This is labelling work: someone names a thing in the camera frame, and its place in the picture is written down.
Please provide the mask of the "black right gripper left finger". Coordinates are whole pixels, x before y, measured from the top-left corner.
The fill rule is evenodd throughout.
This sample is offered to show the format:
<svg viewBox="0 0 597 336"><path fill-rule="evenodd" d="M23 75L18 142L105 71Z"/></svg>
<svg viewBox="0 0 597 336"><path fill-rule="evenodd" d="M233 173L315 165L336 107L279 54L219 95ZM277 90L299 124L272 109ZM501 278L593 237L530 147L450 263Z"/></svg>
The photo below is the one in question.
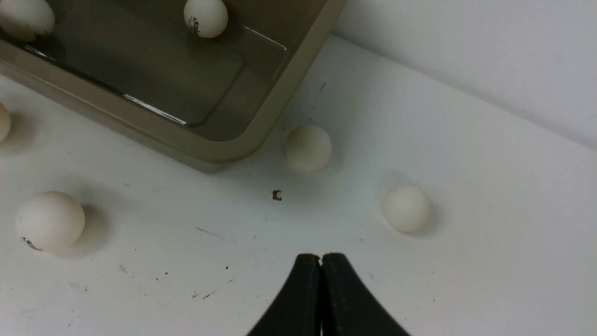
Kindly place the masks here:
<svg viewBox="0 0 597 336"><path fill-rule="evenodd" d="M292 270L250 336L319 336L319 257L297 255Z"/></svg>

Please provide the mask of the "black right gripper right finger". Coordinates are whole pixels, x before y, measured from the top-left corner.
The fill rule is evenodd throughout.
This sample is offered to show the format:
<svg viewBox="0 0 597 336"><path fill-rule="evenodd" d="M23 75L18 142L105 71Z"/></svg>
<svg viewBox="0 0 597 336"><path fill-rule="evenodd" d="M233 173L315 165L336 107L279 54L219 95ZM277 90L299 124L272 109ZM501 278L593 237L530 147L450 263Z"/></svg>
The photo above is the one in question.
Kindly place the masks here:
<svg viewBox="0 0 597 336"><path fill-rule="evenodd" d="M403 329L367 289L347 257L323 256L326 309L324 336L407 336Z"/></svg>

